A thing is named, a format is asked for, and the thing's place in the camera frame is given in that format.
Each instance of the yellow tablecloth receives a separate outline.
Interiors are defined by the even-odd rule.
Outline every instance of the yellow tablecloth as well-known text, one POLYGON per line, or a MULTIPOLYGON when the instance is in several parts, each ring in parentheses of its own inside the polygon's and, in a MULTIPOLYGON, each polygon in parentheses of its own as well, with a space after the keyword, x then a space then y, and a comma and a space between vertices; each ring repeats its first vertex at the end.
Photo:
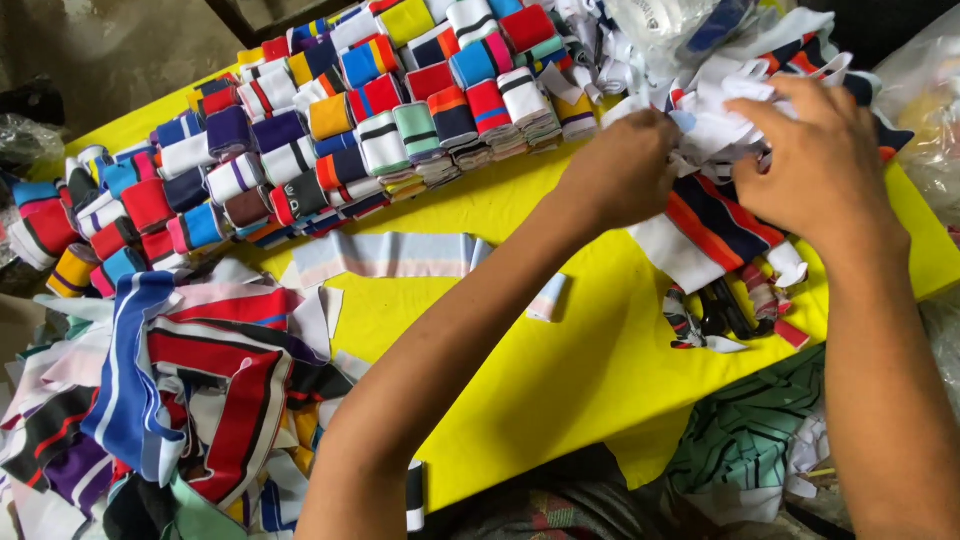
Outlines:
MULTIPOLYGON (((142 140, 186 108, 186 93, 175 92, 74 141, 68 155, 91 143, 117 151, 142 140)), ((345 232, 473 233, 502 242, 554 186, 575 149, 567 145, 501 162, 345 232)), ((50 178, 56 171, 37 173, 50 178)), ((887 184, 913 236, 910 270, 917 297, 960 282, 960 252, 899 166, 889 169, 887 184)), ((246 245, 238 253, 279 276, 291 261, 290 249, 303 241, 269 253, 246 245)), ((787 319, 818 343, 827 336, 824 267, 809 246, 800 242, 798 249, 810 263, 810 279, 799 286, 787 319)), ((608 441, 630 484, 640 485, 670 459, 691 404, 793 354, 776 337, 752 342, 736 355, 671 349, 674 332, 660 315, 670 280, 622 231, 604 234, 562 271, 571 280, 559 307, 561 322, 521 317, 420 449, 418 458, 429 470, 428 509, 598 441, 608 441)), ((328 284, 346 291, 334 348, 376 361, 454 280, 344 275, 328 284)), ((735 289, 749 307, 745 289, 735 289)))

